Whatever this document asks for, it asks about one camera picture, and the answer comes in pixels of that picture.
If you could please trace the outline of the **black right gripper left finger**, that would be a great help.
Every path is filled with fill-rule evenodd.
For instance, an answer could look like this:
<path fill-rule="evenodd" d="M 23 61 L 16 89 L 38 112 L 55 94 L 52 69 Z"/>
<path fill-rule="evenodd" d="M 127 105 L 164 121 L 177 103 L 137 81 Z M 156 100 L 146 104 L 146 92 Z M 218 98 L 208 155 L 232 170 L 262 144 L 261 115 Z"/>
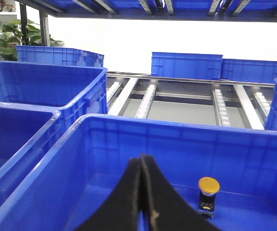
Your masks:
<path fill-rule="evenodd" d="M 131 158 L 114 190 L 77 231 L 136 231 L 142 162 Z"/>

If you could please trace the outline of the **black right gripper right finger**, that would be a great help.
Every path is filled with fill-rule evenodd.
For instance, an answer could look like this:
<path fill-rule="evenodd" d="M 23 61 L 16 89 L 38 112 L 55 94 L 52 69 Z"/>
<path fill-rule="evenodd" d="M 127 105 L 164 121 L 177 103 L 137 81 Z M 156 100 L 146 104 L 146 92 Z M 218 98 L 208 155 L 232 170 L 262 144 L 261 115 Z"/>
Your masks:
<path fill-rule="evenodd" d="M 141 156 L 141 224 L 145 231 L 218 231 L 174 189 L 151 155 Z"/>

